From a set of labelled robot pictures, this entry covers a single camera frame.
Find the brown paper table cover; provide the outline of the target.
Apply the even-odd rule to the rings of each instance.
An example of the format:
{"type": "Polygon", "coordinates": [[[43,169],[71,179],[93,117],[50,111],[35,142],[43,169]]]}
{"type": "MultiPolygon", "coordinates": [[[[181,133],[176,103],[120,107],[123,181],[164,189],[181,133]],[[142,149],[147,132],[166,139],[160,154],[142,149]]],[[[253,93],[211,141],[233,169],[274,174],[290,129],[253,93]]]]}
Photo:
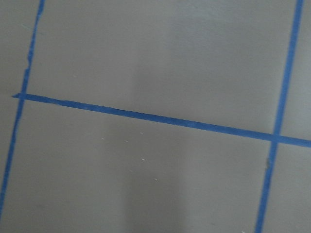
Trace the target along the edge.
{"type": "Polygon", "coordinates": [[[28,5],[0,3],[1,232],[310,232],[310,1],[28,5]]]}

